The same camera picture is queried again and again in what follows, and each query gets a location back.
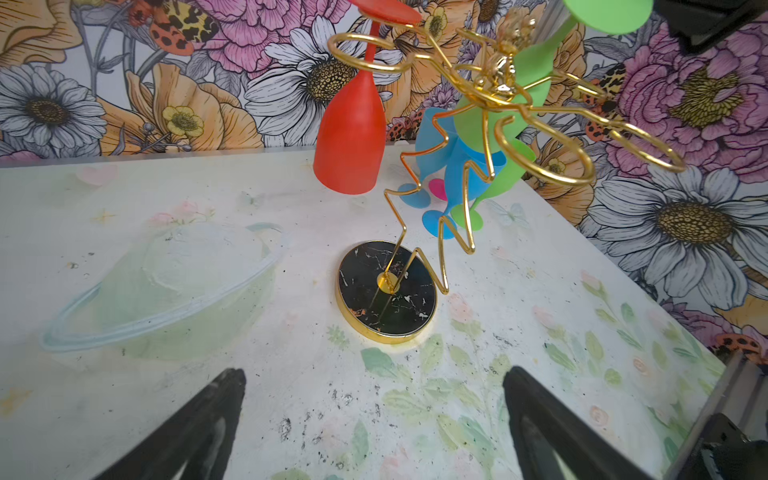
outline white table surface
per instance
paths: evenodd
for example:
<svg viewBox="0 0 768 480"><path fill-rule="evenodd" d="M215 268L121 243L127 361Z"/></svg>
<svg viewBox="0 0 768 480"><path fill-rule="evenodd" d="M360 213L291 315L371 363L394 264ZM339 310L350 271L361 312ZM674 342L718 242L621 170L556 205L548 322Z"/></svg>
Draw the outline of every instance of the white table surface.
<svg viewBox="0 0 768 480"><path fill-rule="evenodd" d="M312 151L117 162L100 187L78 179L82 165L0 170L2 477L91 478L232 366L247 387L227 478L520 478L500 386L511 365L660 477L723 367L526 184L495 198L525 222L504 226L481 205L477 253L446 244L451 294L419 338L379 345L342 318L343 254L399 233L382 189L406 180L400 148L358 197L323 187ZM209 221L290 235L253 325L184 360L44 351L57 313L185 200L215 208ZM423 210L396 201L406 247L436 265ZM467 435L492 453L457 448Z"/></svg>

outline black device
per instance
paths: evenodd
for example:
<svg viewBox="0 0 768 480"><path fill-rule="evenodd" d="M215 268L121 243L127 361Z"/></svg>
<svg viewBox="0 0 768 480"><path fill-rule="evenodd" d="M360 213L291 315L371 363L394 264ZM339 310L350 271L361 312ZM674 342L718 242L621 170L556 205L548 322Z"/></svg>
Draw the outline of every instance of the black device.
<svg viewBox="0 0 768 480"><path fill-rule="evenodd" d="M96 480L221 480L244 396L243 370L224 370Z"/></svg>
<svg viewBox="0 0 768 480"><path fill-rule="evenodd" d="M651 480L523 368L504 378L509 428L525 480Z"/></svg>
<svg viewBox="0 0 768 480"><path fill-rule="evenodd" d="M654 0L683 51L708 50L768 8L768 0Z"/></svg>

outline floral wallpaper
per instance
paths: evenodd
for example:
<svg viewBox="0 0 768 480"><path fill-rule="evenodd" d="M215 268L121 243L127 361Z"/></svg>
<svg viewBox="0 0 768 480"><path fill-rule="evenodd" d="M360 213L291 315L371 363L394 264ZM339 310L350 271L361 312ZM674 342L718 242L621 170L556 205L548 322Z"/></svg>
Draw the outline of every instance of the floral wallpaper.
<svg viewBox="0 0 768 480"><path fill-rule="evenodd" d="M468 63L480 61L480 47L457 27L494 37L511 7L535 18L545 8L544 0L402 1L450 60ZM327 40L369 29L347 0L26 0L1 3L0 18L4 165L314 144L326 106L356 74L333 59ZM432 50L401 28L379 33L397 46L376 54L389 65ZM623 118L690 168L678 176L649 169L601 127L563 114L546 120L582 142L597 180L563 187L525 177L705 345L740 348L756 362L768 362L766 48L768 16L689 56L655 16L621 37L576 27L555 67L599 84L608 99L556 81L547 103ZM341 49L364 55L364 45ZM374 78L390 141L415 138L425 108L459 100L422 62ZM520 138L550 170L581 173L543 134Z"/></svg>

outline wine glass foot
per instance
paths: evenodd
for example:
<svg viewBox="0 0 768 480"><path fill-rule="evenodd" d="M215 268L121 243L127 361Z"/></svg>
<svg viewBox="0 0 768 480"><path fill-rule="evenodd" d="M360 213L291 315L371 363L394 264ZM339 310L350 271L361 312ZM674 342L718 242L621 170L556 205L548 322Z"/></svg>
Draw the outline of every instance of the wine glass foot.
<svg viewBox="0 0 768 480"><path fill-rule="evenodd" d="M456 222L456 225L459 225L461 228L466 228L467 226L464 225L464 206L463 205L456 205L451 209L451 217ZM477 213L476 210L470 210L469 211L469 220L472 222L472 231L477 232L479 230L482 230L483 227L483 219L480 216L479 213Z"/></svg>
<svg viewBox="0 0 768 480"><path fill-rule="evenodd" d="M422 215L422 223L424 224L424 228L427 229L427 231L430 232L435 237L438 236L440 217L442 217L443 215L445 214L440 210L429 210L424 212L424 215ZM449 217L449 220L453 223L455 227L456 222L451 220L451 217ZM447 227L444 227L442 229L442 237L446 240L450 240L453 238L453 233Z"/></svg>
<svg viewBox="0 0 768 480"><path fill-rule="evenodd" d="M415 184L403 184L400 185L400 187L397 189L398 192L407 192L408 190L413 190L416 188ZM400 197L403 202L405 202L406 205L409 207L414 208L427 208L429 207L429 204L432 202L432 198L429 197L429 192L424 190L423 188L416 192L415 194L411 195L405 195L404 197Z"/></svg>

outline green leaf painting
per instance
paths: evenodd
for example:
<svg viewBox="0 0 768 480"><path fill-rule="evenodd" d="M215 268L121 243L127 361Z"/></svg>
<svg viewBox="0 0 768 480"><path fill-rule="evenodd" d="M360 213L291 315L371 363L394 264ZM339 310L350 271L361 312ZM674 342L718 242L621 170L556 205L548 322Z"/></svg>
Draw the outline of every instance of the green leaf painting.
<svg viewBox="0 0 768 480"><path fill-rule="evenodd" d="M453 385L446 379L429 379L424 391L435 401L446 403L453 393Z"/></svg>
<svg viewBox="0 0 768 480"><path fill-rule="evenodd" d="M664 439L664 451L667 453L667 459L674 462L677 458L677 444L670 437Z"/></svg>
<svg viewBox="0 0 768 480"><path fill-rule="evenodd" d="M707 372L716 377L720 377L723 375L723 372L725 371L725 364L722 363L716 356L714 355L704 355L704 367L707 369Z"/></svg>
<svg viewBox="0 0 768 480"><path fill-rule="evenodd" d="M587 343L587 351L589 356L596 362L600 362L605 356L603 346L600 344L597 336L592 332L587 332L584 335L584 341Z"/></svg>
<svg viewBox="0 0 768 480"><path fill-rule="evenodd" d="M683 340L680 338L680 332L677 331L672 322L669 322L669 326L664 329L664 336L675 343L679 343Z"/></svg>
<svg viewBox="0 0 768 480"><path fill-rule="evenodd" d="M458 422L447 415L437 415L437 426L440 438L450 450L466 447L468 442L464 429Z"/></svg>
<svg viewBox="0 0 768 480"><path fill-rule="evenodd" d="M461 347L456 345L449 345L448 353L450 354L455 364L460 368L460 370L464 372L464 374L468 376L476 375L477 371L472 365L472 361L470 360L469 355Z"/></svg>
<svg viewBox="0 0 768 480"><path fill-rule="evenodd" d="M590 285L589 283L584 282L584 281L581 282L581 286L584 287L584 290L587 290L589 293L591 293L592 295L596 296L597 298L604 298L605 297L605 292L603 291L603 283L602 282L600 282L600 289L599 290L595 290L592 285Z"/></svg>
<svg viewBox="0 0 768 480"><path fill-rule="evenodd" d="M712 395L712 390L714 390L714 387L712 385L703 381L702 379L699 379L699 386L704 391L704 393L706 393L707 395Z"/></svg>
<svg viewBox="0 0 768 480"><path fill-rule="evenodd" d="M594 360L593 360L593 359L589 359L589 360L587 361L587 368L589 369L589 373L590 373L591 375L593 375L593 376L598 376L598 375L600 375L600 370L598 369L598 366L597 366L597 365L595 365L595 363L594 363Z"/></svg>
<svg viewBox="0 0 768 480"><path fill-rule="evenodd" d="M667 369L667 366L669 365L669 359L667 358L667 354L664 352L664 348L659 345L658 342L654 342L653 347L651 348L651 352L654 355L656 364L659 365L659 367L662 369Z"/></svg>
<svg viewBox="0 0 768 480"><path fill-rule="evenodd" d="M337 325L328 327L328 340L341 350L349 346L349 340L346 338L344 330L340 329Z"/></svg>
<svg viewBox="0 0 768 480"><path fill-rule="evenodd" d="M422 362L422 375L426 375L435 369L442 361L442 335L436 333L430 336L420 353Z"/></svg>
<svg viewBox="0 0 768 480"><path fill-rule="evenodd" d="M598 315L598 318L600 318L604 322L608 322L608 323L618 323L619 322L613 316L611 316L610 313L606 312L602 308L598 308L594 312Z"/></svg>
<svg viewBox="0 0 768 480"><path fill-rule="evenodd" d="M614 369L606 370L603 378L605 379L605 382L610 386L621 385L621 374Z"/></svg>
<svg viewBox="0 0 768 480"><path fill-rule="evenodd" d="M689 392L690 390L693 390L693 387L690 386L688 381L680 375L677 376L677 386L680 387L681 392Z"/></svg>
<svg viewBox="0 0 768 480"><path fill-rule="evenodd" d="M451 320L451 326L457 329L459 332L466 333L470 338L477 338L482 333L482 325L477 320L471 322L462 323L456 320Z"/></svg>
<svg viewBox="0 0 768 480"><path fill-rule="evenodd" d="M310 476L298 468L292 468L272 475L272 480L310 480Z"/></svg>
<svg viewBox="0 0 768 480"><path fill-rule="evenodd" d="M485 434L480 424L469 417L459 417L458 423L464 430L469 451L475 454L483 468L490 470L493 466L493 458L495 457L495 449L491 439Z"/></svg>
<svg viewBox="0 0 768 480"><path fill-rule="evenodd" d="M571 350L574 353L574 359L577 362L583 363L587 361L587 350L581 345L576 335L571 334L568 337L568 341L571 343Z"/></svg>
<svg viewBox="0 0 768 480"><path fill-rule="evenodd" d="M576 371L576 365L574 365L574 363L571 361L571 358L564 354L556 345L553 343L545 343L544 348L547 351L549 358L551 358L555 363L559 363L572 372Z"/></svg>
<svg viewBox="0 0 768 480"><path fill-rule="evenodd" d="M480 400L480 397L478 397L472 390L467 388L467 385L463 382L457 382L454 385L453 389L454 395L456 395L456 398L458 398L461 403L463 403L465 406L468 407L474 407L477 410L483 410L482 401Z"/></svg>
<svg viewBox="0 0 768 480"><path fill-rule="evenodd" d="M690 350L680 348L679 346L676 346L675 348L673 348L672 351L675 352L677 356L681 356L684 359L689 359L694 361L699 359L699 357L695 353L692 353Z"/></svg>
<svg viewBox="0 0 768 480"><path fill-rule="evenodd" d="M362 422L358 421L355 432L352 434L352 459L355 465L361 465L365 461L368 451L368 430Z"/></svg>
<svg viewBox="0 0 768 480"><path fill-rule="evenodd" d="M643 349L643 346L637 340L635 340L634 337L632 335L630 335L629 333L627 333L627 332L625 332L623 330L616 330L616 333L618 333L619 336L621 337L621 339L623 341L625 341L632 348L635 348L635 349L638 349L638 350L642 350Z"/></svg>
<svg viewBox="0 0 768 480"><path fill-rule="evenodd" d="M629 306L629 303L621 304L621 317L624 318L624 321L627 323L637 322L637 317L634 315L634 310Z"/></svg>
<svg viewBox="0 0 768 480"><path fill-rule="evenodd" d="M699 341L696 340L694 338L694 336L691 335L690 332L688 332L688 330L684 329L684 332L685 332L685 334L684 334L685 335L685 339L688 340L688 343L690 344L690 349L693 350L693 352L696 354L696 356L701 358L703 355L701 353L701 347L699 346Z"/></svg>
<svg viewBox="0 0 768 480"><path fill-rule="evenodd" d="M390 379L397 377L397 368L392 358L380 349L373 347L360 351L362 362L366 365L366 370L373 375L385 376Z"/></svg>
<svg viewBox="0 0 768 480"><path fill-rule="evenodd" d="M562 325L558 325L554 329L547 329L547 333L555 340L565 340L565 328Z"/></svg>
<svg viewBox="0 0 768 480"><path fill-rule="evenodd" d="M413 382L413 378L411 377L411 371L408 370L403 365L399 365L399 364L397 365L397 379L403 383Z"/></svg>
<svg viewBox="0 0 768 480"><path fill-rule="evenodd" d="M512 363L509 361L509 357L505 354L501 354L493 359L491 365L488 367L488 383L491 386L500 386L504 382L504 375L512 368Z"/></svg>
<svg viewBox="0 0 768 480"><path fill-rule="evenodd" d="M415 395L406 390L389 390L383 397L384 406L408 419L425 415L427 407Z"/></svg>
<svg viewBox="0 0 768 480"><path fill-rule="evenodd" d="M396 365L392 358L380 349L373 347L360 351L366 370L373 375L411 382L410 372L402 365Z"/></svg>

